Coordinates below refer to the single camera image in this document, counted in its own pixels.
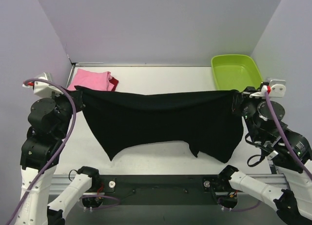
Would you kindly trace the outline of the black t shirt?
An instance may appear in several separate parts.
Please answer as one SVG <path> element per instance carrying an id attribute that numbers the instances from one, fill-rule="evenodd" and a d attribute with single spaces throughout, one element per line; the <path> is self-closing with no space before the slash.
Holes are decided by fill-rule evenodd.
<path id="1" fill-rule="evenodd" d="M 179 141 L 194 156 L 205 153 L 226 163 L 243 137 L 235 90 L 156 95 L 78 90 L 86 122 L 110 159 L 129 147 Z"/>

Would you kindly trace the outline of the green plastic tray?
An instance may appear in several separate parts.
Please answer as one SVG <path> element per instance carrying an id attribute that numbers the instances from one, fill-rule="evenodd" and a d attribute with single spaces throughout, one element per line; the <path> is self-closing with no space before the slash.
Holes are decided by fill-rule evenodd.
<path id="1" fill-rule="evenodd" d="M 217 90 L 243 91 L 248 86 L 258 88 L 263 81 L 255 61 L 247 55 L 214 56 L 211 69 Z"/>

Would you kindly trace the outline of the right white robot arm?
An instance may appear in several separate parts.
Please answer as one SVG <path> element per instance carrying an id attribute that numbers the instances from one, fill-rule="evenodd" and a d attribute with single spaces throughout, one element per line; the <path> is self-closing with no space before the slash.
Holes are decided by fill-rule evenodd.
<path id="1" fill-rule="evenodd" d="M 219 196 L 223 209 L 236 192 L 244 192 L 272 208 L 288 225 L 312 223 L 312 148 L 309 141 L 282 122 L 285 110 L 270 100 L 270 95 L 282 97 L 285 88 L 262 85 L 247 87 L 235 102 L 244 118 L 248 133 L 245 141 L 260 148 L 260 159 L 273 162 L 284 175 L 289 187 L 279 188 L 250 177 L 234 166 L 226 166 L 218 175 L 220 187 L 228 193 Z"/>

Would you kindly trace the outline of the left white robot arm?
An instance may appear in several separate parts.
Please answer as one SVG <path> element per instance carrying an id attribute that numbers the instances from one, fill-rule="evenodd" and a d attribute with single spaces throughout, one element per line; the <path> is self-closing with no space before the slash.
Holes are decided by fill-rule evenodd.
<path id="1" fill-rule="evenodd" d="M 99 171 L 81 167 L 72 182 L 48 202 L 59 156 L 73 131 L 81 97 L 53 95 L 31 106 L 30 128 L 21 148 L 21 199 L 15 213 L 17 225 L 63 225 L 70 210 L 87 191 L 101 186 Z"/>

